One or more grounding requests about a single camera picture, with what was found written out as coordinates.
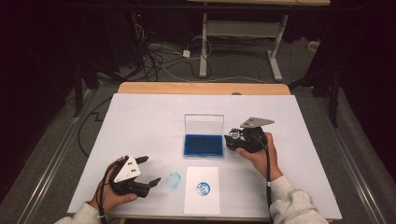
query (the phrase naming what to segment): white table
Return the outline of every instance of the white table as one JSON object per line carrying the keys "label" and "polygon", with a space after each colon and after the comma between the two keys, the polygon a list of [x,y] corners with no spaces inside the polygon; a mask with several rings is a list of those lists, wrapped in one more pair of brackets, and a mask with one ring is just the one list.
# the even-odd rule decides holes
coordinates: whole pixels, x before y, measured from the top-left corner
{"label": "white table", "polygon": [[[233,85],[219,84],[218,87],[228,90],[230,88],[227,87]],[[256,87],[273,90],[272,85],[268,84],[237,85],[246,89]],[[158,94],[161,86],[173,86],[173,91],[177,91],[179,86],[182,92],[188,92]],[[112,161],[119,156],[130,155],[149,156],[149,160],[140,165],[142,175],[138,177],[139,182],[148,183],[156,177],[162,180],[151,189],[146,199],[119,206],[110,216],[267,221],[269,214],[264,179],[249,161],[227,148],[224,149],[223,159],[183,157],[184,115],[198,113],[224,115],[224,133],[239,127],[250,116],[273,119],[276,123],[263,129],[271,132],[275,138],[279,166],[283,173],[295,187],[312,195],[325,218],[342,218],[294,96],[194,94],[194,86],[212,91],[219,89],[215,88],[217,84],[153,83],[152,94],[118,93],[113,97],[68,213],[76,213],[80,205],[91,197]],[[120,90],[136,91],[125,87]],[[244,88],[236,88],[235,91],[243,92]],[[190,166],[219,167],[220,215],[184,214],[185,181],[187,167]],[[166,184],[166,178],[171,174],[181,176],[176,189]]]}

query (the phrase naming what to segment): white desk leg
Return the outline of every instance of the white desk leg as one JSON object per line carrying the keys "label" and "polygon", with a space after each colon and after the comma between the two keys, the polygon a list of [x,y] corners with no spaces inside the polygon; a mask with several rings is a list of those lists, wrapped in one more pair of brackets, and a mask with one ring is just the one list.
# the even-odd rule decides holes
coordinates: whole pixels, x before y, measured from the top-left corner
{"label": "white desk leg", "polygon": [[204,13],[204,20],[202,22],[202,50],[201,50],[201,61],[199,66],[199,76],[206,77],[206,60],[207,60],[207,49],[206,49],[206,38],[207,38],[207,13]]}
{"label": "white desk leg", "polygon": [[279,67],[276,62],[276,53],[279,48],[280,41],[282,40],[283,32],[285,31],[286,22],[288,21],[289,15],[284,15],[282,18],[282,22],[279,24],[279,28],[277,30],[275,45],[273,50],[268,50],[268,60],[270,61],[271,68],[274,74],[274,78],[276,81],[281,81],[282,76],[280,75]]}

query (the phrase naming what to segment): human hand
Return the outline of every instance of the human hand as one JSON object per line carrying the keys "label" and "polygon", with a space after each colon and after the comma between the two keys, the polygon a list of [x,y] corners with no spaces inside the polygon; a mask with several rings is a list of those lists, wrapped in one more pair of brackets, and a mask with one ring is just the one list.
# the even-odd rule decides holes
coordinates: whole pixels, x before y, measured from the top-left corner
{"label": "human hand", "polygon": [[[281,177],[283,174],[280,171],[279,167],[277,166],[277,155],[276,155],[276,148],[274,145],[273,136],[270,133],[266,133],[265,137],[267,138],[268,141],[268,152],[270,156],[271,174],[269,181],[273,181]],[[239,147],[236,149],[236,152],[243,158],[251,161],[253,163],[253,166],[256,168],[256,170],[258,170],[264,178],[267,178],[267,155],[265,154],[264,150],[255,153],[250,153],[244,150],[243,148]]]}
{"label": "human hand", "polygon": [[[119,195],[116,194],[113,189],[110,187],[108,180],[111,177],[111,174],[114,172],[114,167],[108,172],[106,182],[103,188],[103,209],[105,213],[111,212],[114,208],[116,208],[118,205],[123,204],[123,203],[129,203],[137,199],[137,195],[130,193],[130,194],[124,194],[124,195]],[[96,188],[96,192],[93,195],[92,199],[88,204],[96,209],[99,210],[99,197],[101,194],[101,187],[102,187],[102,181],[99,182],[98,187]]]}

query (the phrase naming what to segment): black cable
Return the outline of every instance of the black cable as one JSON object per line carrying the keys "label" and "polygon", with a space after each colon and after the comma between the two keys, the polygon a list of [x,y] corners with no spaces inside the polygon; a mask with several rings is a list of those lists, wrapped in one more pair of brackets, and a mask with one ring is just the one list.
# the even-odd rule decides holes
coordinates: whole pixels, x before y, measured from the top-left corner
{"label": "black cable", "polygon": [[82,154],[84,154],[84,156],[86,156],[87,158],[90,157],[90,155],[89,155],[87,152],[85,152],[84,147],[83,147],[82,144],[81,144],[81,137],[80,137],[80,134],[81,134],[82,126],[84,126],[85,122],[87,121],[87,119],[88,119],[88,117],[89,117],[90,115],[96,115],[95,121],[103,121],[102,119],[98,119],[99,112],[94,112],[94,111],[95,111],[96,109],[98,109],[101,105],[103,105],[105,102],[111,100],[111,98],[112,98],[112,96],[110,96],[109,98],[105,99],[105,100],[104,100],[102,103],[100,103],[95,109],[93,109],[93,110],[90,112],[90,114],[88,114],[87,117],[85,117],[85,119],[82,121],[81,125],[80,125],[79,128],[78,128],[78,134],[77,134],[78,146],[79,146],[79,149],[81,150]]}
{"label": "black cable", "polygon": [[179,57],[179,58],[173,59],[171,61],[162,62],[162,63],[172,63],[172,62],[175,62],[175,61],[178,61],[178,60],[182,60],[182,59],[185,59],[185,57]]}
{"label": "black cable", "polygon": [[147,61],[151,62],[151,66],[146,66],[146,64],[145,64],[145,66],[144,66],[145,75],[139,79],[145,78],[147,81],[151,81],[150,78],[155,77],[154,82],[156,82],[156,81],[158,81],[158,73],[159,73],[158,66],[161,67],[161,63],[162,63],[161,60],[163,60],[163,57],[158,55],[159,57],[161,57],[161,60],[159,60],[159,59],[157,59],[156,54],[154,54],[154,56],[152,56],[149,52],[146,52],[145,56],[148,58]]}
{"label": "black cable", "polygon": [[137,75],[139,72],[141,72],[143,69],[143,60],[137,65],[136,69],[132,72],[130,72],[128,75],[126,75],[124,78],[128,79],[130,77],[134,77]]}
{"label": "black cable", "polygon": [[159,53],[155,53],[155,52],[151,52],[150,54],[154,55],[154,59],[157,62],[157,66],[161,67],[161,65],[163,64],[163,56]]}
{"label": "black cable", "polygon": [[118,163],[116,161],[114,161],[107,167],[107,169],[105,171],[105,175],[102,178],[101,187],[98,188],[95,192],[95,199],[96,199],[96,203],[98,204],[98,208],[99,208],[99,218],[100,218],[102,224],[107,224],[106,217],[105,217],[105,209],[103,208],[103,191],[105,189],[105,185],[107,185],[106,180],[107,180],[108,173],[117,164]]}
{"label": "black cable", "polygon": [[[180,53],[178,53],[178,52],[175,51],[174,49],[165,47],[161,42],[158,43],[158,44],[160,45],[160,47],[159,47],[158,49],[149,49],[149,51],[150,51],[151,53],[153,53],[153,54],[157,54],[156,52],[159,52],[159,53],[163,53],[163,54],[181,55]],[[161,49],[171,49],[171,50],[173,50],[174,52],[161,51]]]}
{"label": "black cable", "polygon": [[173,64],[171,64],[171,65],[165,67],[164,69],[168,69],[168,68],[173,67],[173,66],[175,66],[175,65],[177,65],[177,64],[179,64],[179,63],[187,63],[187,64],[189,64],[190,67],[191,67],[191,74],[192,74],[192,76],[193,76],[193,77],[197,77],[197,76],[194,74],[194,68],[193,68],[192,63],[189,63],[189,62],[178,62],[178,63],[173,63]]}
{"label": "black cable", "polygon": [[[233,52],[233,44],[230,43],[231,49],[230,49],[228,52],[226,52],[225,54],[217,55],[217,54],[215,54],[215,53],[213,52],[214,46],[212,45],[212,43],[209,42],[208,40],[206,40],[206,41],[207,41],[208,43],[210,43],[210,54],[211,54],[211,55],[221,57],[221,56],[226,56],[226,55],[228,55],[228,54],[231,54],[231,53]],[[223,47],[223,46],[218,46],[218,47],[219,47],[219,48],[228,48],[227,46],[224,46],[224,47]],[[202,48],[200,48],[200,47],[194,47],[194,45],[189,46],[189,49],[190,49],[190,52],[195,52],[196,50],[202,50]]]}
{"label": "black cable", "polygon": [[143,74],[144,75],[141,78],[139,78],[139,79],[147,78],[148,72],[151,71],[151,69],[149,69],[148,72],[146,70],[146,68],[149,68],[149,66],[146,65],[147,61],[149,61],[149,60],[146,60],[146,61],[143,62]]}
{"label": "black cable", "polygon": [[252,136],[253,136],[254,138],[256,138],[256,140],[259,141],[260,144],[262,144],[263,150],[264,150],[265,155],[266,155],[266,157],[267,157],[267,177],[266,177],[267,184],[266,184],[266,194],[267,194],[267,203],[268,203],[268,214],[269,214],[269,216],[270,216],[271,223],[274,223],[274,221],[273,221],[273,219],[272,219],[272,217],[271,217],[271,213],[270,213],[270,207],[271,207],[271,204],[272,204],[272,193],[271,193],[271,184],[270,184],[270,183],[271,183],[270,152],[269,152],[269,150],[268,150],[268,145],[265,145],[258,137],[254,136],[254,135],[252,135]]}
{"label": "black cable", "polygon": [[264,70],[266,67],[268,67],[268,65],[271,64],[271,61],[272,61],[273,59],[268,59],[269,62],[259,70],[259,80],[262,80],[262,75],[260,75],[260,72],[261,72],[262,70]]}

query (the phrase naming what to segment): white sleeve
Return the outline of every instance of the white sleeve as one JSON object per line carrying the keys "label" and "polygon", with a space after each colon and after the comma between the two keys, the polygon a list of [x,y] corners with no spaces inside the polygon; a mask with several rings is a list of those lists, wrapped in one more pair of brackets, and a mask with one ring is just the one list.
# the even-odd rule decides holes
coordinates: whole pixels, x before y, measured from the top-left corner
{"label": "white sleeve", "polygon": [[311,196],[295,189],[284,175],[271,182],[271,193],[273,204],[270,214],[275,224],[328,223],[318,212]]}
{"label": "white sleeve", "polygon": [[87,203],[83,203],[73,217],[64,217],[55,224],[101,224],[99,211]]}

